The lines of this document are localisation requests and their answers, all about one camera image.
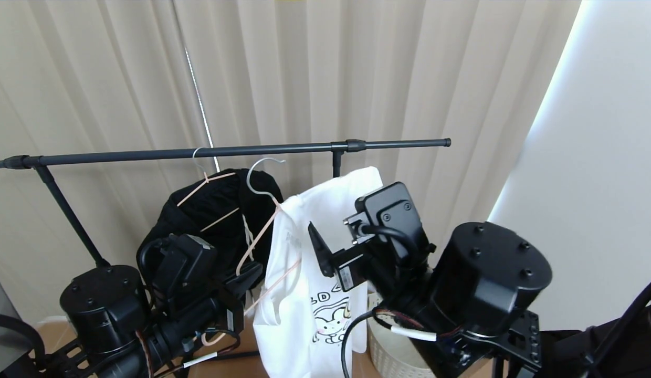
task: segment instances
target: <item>curtain fold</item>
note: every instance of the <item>curtain fold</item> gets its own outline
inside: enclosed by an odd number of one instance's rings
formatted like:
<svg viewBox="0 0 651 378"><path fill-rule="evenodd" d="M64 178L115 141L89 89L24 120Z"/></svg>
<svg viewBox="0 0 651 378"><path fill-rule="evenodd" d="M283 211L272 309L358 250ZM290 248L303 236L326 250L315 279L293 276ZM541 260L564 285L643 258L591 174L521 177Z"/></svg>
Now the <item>curtain fold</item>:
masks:
<svg viewBox="0 0 651 378"><path fill-rule="evenodd" d="M345 154L342 167L405 182L441 248L491 211L579 5L0 2L0 159L208 146L187 48L215 146L452 138ZM329 153L277 157L265 169L286 196L332 174ZM114 264L134 264L168 194L201 177L190 160L52 173ZM61 313L62 288L92 266L35 172L0 171L0 280L21 315Z"/></svg>

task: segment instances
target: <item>clothes rack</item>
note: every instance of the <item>clothes rack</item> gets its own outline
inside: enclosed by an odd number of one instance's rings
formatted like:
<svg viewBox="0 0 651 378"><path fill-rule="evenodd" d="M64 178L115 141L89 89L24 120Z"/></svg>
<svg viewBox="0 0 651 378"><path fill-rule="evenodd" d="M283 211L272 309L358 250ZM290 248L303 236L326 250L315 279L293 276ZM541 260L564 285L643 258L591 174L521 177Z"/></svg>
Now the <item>clothes rack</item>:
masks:
<svg viewBox="0 0 651 378"><path fill-rule="evenodd" d="M418 141L379 141L366 142L360 139L347 139L341 142L330 143L303 143L303 144L274 144L260 146L233 146L232 148L200 148L197 157L213 158L222 156L247 156L247 155L272 155L283 153L332 153L333 177L340 176L342 156L344 153L354 153L367 149L395 149L395 148L426 148L427 146L450 146L451 139L423 139ZM29 156L17 155L0 160L0 168L10 170L33 169L50 191L62 213L75 230L90 256L97 266L110 266L97 250L95 243L85 231L76 213L69 206L64 193L57 186L55 178L48 169L49 165L69 165L85 163L107 163L111 161L139 161L139 160L167 160L190 159L195 149L162 149L153 151L120 151L100 153L76 153L70 155Z"/></svg>

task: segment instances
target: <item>cartoon character graphic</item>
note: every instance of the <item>cartoon character graphic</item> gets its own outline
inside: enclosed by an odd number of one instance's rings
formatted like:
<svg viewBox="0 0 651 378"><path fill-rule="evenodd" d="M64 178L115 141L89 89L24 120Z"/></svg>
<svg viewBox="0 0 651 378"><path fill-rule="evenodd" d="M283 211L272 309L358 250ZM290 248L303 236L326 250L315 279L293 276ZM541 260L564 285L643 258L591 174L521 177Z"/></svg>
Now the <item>cartoon character graphic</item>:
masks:
<svg viewBox="0 0 651 378"><path fill-rule="evenodd" d="M316 308L314 318L316 319L316 333L314 333L312 342L318 342L321 339L325 339L328 344L342 342L344 331L351 319L349 297L340 299L334 304Z"/></svg>

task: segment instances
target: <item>wooden floor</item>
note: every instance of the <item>wooden floor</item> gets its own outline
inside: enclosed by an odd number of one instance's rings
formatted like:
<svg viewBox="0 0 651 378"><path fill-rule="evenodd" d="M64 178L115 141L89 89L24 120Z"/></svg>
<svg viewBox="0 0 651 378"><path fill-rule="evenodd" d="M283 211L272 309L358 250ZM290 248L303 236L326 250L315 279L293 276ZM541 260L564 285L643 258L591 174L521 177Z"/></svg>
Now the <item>wooden floor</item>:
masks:
<svg viewBox="0 0 651 378"><path fill-rule="evenodd" d="M67 342L73 340L76 335L69 327L69 323L52 322L45 323L37 327L45 343L46 352L54 352L55 350L63 347ZM258 350L256 338L253 335L253 328L249 324L242 332L241 346L235 352L249 352ZM225 337L215 346L204 347L198 351L195 356L201 356L210 352L215 352L227 345L232 344L232 338ZM227 361L205 361L196 364L191 368L189 378L204 378L224 376L229 378L264 378L267 377L265 369L262 367L263 363L260 357L247 357L243 359L234 359ZM359 354L354 353L354 366L352 378L381 378L379 373L375 370L373 363L367 353ZM482 369L477 370L470 378L489 378L491 377L491 367L487 364Z"/></svg>

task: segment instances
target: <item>cylindrical motor housing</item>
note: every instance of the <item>cylindrical motor housing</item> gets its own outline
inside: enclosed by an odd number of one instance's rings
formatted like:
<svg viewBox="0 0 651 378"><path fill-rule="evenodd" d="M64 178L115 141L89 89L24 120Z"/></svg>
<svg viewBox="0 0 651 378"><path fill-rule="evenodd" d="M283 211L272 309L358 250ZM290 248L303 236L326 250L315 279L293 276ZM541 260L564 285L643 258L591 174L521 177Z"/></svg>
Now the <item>cylindrical motor housing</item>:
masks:
<svg viewBox="0 0 651 378"><path fill-rule="evenodd" d="M74 278L59 304L90 363L131 344L150 314L139 271L127 265L95 268Z"/></svg>
<svg viewBox="0 0 651 378"><path fill-rule="evenodd" d="M463 223L433 272L433 302L452 324L496 337L552 280L548 261L512 230L493 223Z"/></svg>

